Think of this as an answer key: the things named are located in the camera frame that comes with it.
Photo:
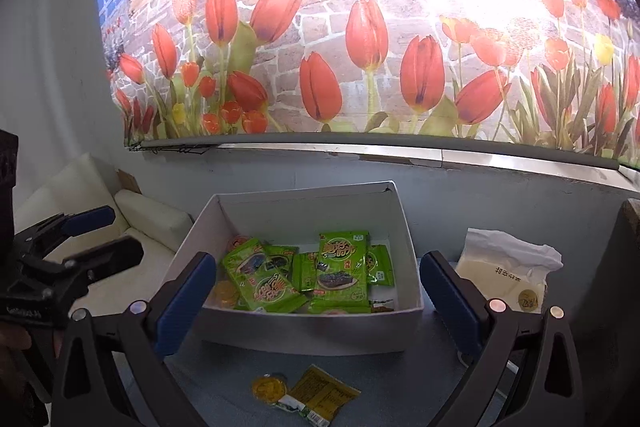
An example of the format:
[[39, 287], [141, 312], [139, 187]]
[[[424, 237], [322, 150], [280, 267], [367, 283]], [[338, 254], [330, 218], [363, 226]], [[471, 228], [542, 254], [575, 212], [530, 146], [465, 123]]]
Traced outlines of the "person left hand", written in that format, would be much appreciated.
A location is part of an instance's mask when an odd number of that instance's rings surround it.
[[53, 381], [47, 386], [26, 360], [23, 351], [32, 347], [32, 337], [20, 326], [1, 324], [1, 404], [23, 405], [27, 390], [37, 403], [50, 404]]

